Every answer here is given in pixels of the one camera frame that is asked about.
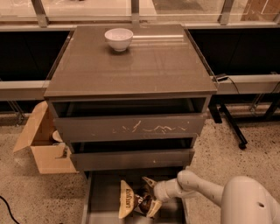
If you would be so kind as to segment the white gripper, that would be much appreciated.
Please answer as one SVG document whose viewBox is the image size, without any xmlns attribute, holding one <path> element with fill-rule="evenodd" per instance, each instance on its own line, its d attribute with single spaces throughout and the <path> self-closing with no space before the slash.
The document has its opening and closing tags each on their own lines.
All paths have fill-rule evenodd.
<svg viewBox="0 0 280 224">
<path fill-rule="evenodd" d="M 154 187 L 153 191 L 156 200 L 153 200 L 150 203 L 150 209 L 146 214 L 147 217 L 153 218 L 162 206 L 162 202 L 167 202 L 168 200 L 178 196 L 178 181 L 173 178 L 170 180 L 157 182 L 148 177 L 143 177 L 143 180 L 148 184 L 149 187 Z"/>
</svg>

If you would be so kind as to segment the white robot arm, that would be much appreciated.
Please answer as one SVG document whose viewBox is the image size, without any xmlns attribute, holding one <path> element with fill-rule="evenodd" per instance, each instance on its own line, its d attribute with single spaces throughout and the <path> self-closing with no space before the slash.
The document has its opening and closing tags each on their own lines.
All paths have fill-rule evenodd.
<svg viewBox="0 0 280 224">
<path fill-rule="evenodd" d="M 155 196 L 147 217 L 153 217 L 170 199 L 200 193 L 220 207 L 220 224 L 280 224 L 280 204 L 262 184 L 249 177 L 236 176 L 221 186 L 183 170 L 170 180 L 143 180 Z"/>
</svg>

